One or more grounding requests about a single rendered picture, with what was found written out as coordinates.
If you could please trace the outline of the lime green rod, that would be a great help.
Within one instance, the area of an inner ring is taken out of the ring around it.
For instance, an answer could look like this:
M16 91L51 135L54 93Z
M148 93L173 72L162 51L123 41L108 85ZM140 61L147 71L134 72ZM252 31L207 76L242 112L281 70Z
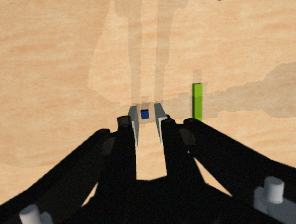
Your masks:
M203 84L192 84L192 118L202 121Z

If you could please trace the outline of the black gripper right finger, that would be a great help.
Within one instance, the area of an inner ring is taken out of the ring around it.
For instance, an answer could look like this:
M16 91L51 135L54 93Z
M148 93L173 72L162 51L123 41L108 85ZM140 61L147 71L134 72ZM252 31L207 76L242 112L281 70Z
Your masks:
M218 201L195 159L234 198L285 224L296 224L295 167L274 161L198 119L177 124L160 103L154 103L154 109L175 224L220 224Z

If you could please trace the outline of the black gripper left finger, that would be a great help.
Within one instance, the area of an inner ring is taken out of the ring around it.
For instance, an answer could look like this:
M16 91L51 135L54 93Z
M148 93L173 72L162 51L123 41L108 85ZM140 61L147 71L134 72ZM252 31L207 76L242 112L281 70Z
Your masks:
M130 224L137 106L117 123L116 132L96 131L28 189L1 204L0 224L61 224L82 207L96 184L81 224Z

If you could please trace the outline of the small blue cube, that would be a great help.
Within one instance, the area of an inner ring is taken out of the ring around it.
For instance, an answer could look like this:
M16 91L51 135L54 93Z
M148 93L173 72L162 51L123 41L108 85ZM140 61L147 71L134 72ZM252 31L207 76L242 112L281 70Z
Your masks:
M141 110L141 119L149 119L148 109Z

